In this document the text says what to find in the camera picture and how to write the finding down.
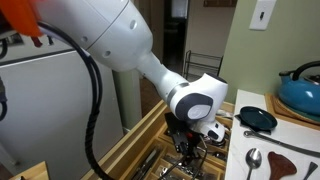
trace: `blue kettle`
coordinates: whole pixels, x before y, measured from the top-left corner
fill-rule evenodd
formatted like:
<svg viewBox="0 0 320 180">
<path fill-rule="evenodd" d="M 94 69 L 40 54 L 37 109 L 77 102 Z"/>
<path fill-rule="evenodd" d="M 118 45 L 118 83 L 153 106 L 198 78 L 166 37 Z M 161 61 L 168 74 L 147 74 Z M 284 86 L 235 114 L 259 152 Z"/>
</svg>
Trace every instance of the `blue kettle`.
<svg viewBox="0 0 320 180">
<path fill-rule="evenodd" d="M 320 75 L 299 77 L 304 70 L 316 66 L 320 66 L 320 61 L 304 64 L 295 71 L 280 72 L 282 84 L 278 95 L 287 106 L 320 116 Z"/>
</svg>

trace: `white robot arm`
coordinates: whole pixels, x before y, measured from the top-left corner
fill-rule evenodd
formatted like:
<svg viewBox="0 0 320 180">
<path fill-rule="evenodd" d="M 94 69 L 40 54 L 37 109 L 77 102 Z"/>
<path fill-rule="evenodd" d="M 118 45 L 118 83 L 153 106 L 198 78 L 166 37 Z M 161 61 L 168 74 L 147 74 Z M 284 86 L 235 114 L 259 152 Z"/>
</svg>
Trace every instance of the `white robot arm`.
<svg viewBox="0 0 320 180">
<path fill-rule="evenodd" d="M 156 86 L 178 119 L 194 122 L 190 123 L 194 131 L 215 141 L 223 139 L 224 126 L 214 118 L 226 96 L 227 83 L 210 74 L 190 83 L 160 64 L 151 52 L 152 34 L 130 0 L 31 2 L 38 20 L 58 27 L 115 71 L 137 69 Z"/>
</svg>

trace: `drawer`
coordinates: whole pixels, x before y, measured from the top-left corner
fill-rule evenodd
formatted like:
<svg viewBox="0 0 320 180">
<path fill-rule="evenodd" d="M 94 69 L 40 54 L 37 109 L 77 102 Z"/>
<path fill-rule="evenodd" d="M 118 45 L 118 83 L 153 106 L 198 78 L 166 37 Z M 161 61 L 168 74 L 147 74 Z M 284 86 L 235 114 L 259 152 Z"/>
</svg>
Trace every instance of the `drawer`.
<svg viewBox="0 0 320 180">
<path fill-rule="evenodd" d="M 228 112 L 233 112 L 232 104 L 224 103 L 221 107 Z M 152 167 L 146 174 L 145 179 L 158 179 L 164 168 L 171 167 L 171 160 L 178 160 L 182 157 L 177 153 L 170 136 L 167 135 L 167 124 L 165 122 L 165 114 L 170 112 L 167 105 L 160 101 L 128 134 L 126 134 L 100 161 L 99 164 L 114 179 L 131 179 L 137 169 L 143 164 L 145 159 L 157 150 L 157 158 Z M 232 120 L 222 117 L 216 119 L 224 124 L 227 129 L 232 128 Z M 228 136 L 231 136 L 231 131 L 226 131 Z M 225 141 L 223 147 L 207 144 L 208 151 L 218 151 L 228 154 L 229 140 Z M 194 160 L 194 167 L 201 161 L 204 153 L 199 151 L 200 158 Z M 208 153 L 205 162 L 203 163 L 201 172 L 210 173 L 216 179 L 224 179 L 226 162 L 218 159 Z M 191 179 L 186 169 L 178 166 L 170 173 L 172 176 L 179 176 L 183 179 Z M 90 170 L 84 180 L 98 179 L 93 170 Z"/>
</svg>

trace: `wooden drawer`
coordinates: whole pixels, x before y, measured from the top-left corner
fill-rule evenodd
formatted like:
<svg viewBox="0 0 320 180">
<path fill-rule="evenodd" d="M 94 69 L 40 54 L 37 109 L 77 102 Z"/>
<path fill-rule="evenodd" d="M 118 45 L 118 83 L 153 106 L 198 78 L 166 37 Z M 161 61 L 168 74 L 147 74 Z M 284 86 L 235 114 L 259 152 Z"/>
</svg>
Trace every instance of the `wooden drawer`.
<svg viewBox="0 0 320 180">
<path fill-rule="evenodd" d="M 221 108 L 228 112 L 233 112 L 234 106 L 224 103 Z M 161 168 L 171 166 L 171 164 L 165 160 L 165 157 L 182 157 L 181 154 L 176 153 L 171 137 L 166 135 L 167 125 L 164 114 L 168 112 L 170 112 L 170 109 L 163 101 L 160 101 L 99 161 L 102 169 L 114 179 L 131 179 L 136 169 L 144 162 L 148 155 L 155 148 L 159 148 L 161 150 L 160 154 L 145 178 L 158 179 Z M 216 119 L 231 129 L 231 120 L 222 117 L 216 117 Z M 222 148 L 212 145 L 207 146 L 208 151 L 219 151 L 227 155 L 229 141 L 226 140 L 226 145 Z M 223 179 L 225 168 L 225 161 L 208 154 L 202 171 L 214 174 L 216 179 Z M 184 179 L 191 179 L 191 176 L 188 176 L 179 168 L 175 168 L 172 173 Z M 94 174 L 93 170 L 90 170 L 82 179 L 93 180 L 98 179 L 98 177 Z"/>
</svg>

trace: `countertop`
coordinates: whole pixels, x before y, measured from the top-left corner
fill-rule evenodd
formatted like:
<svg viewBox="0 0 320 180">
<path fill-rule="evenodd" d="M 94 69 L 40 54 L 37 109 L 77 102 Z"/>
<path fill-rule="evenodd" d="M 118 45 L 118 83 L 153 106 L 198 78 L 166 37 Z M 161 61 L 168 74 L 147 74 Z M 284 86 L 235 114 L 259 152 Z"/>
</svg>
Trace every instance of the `countertop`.
<svg viewBox="0 0 320 180">
<path fill-rule="evenodd" d="M 264 95 L 238 90 L 234 111 L 235 115 L 239 114 L 240 109 L 244 106 L 254 106 L 267 110 Z M 281 119 L 277 119 L 277 121 L 278 125 L 272 131 L 271 136 L 263 135 L 301 148 L 320 152 L 320 131 Z M 251 148 L 258 148 L 262 154 L 262 164 L 258 169 L 252 170 L 252 180 L 269 180 L 270 165 L 267 156 L 271 151 L 285 156 L 293 162 L 297 168 L 296 174 L 285 176 L 281 180 L 303 179 L 311 161 L 320 166 L 320 158 L 304 155 L 259 139 L 246 138 L 243 136 L 243 132 L 246 130 L 248 129 L 241 127 L 240 122 L 236 118 L 233 118 L 232 135 L 225 175 L 226 180 L 246 179 L 249 167 L 246 164 L 245 155 Z M 318 167 L 309 177 L 309 180 L 316 179 L 320 179 L 320 167 Z"/>
</svg>

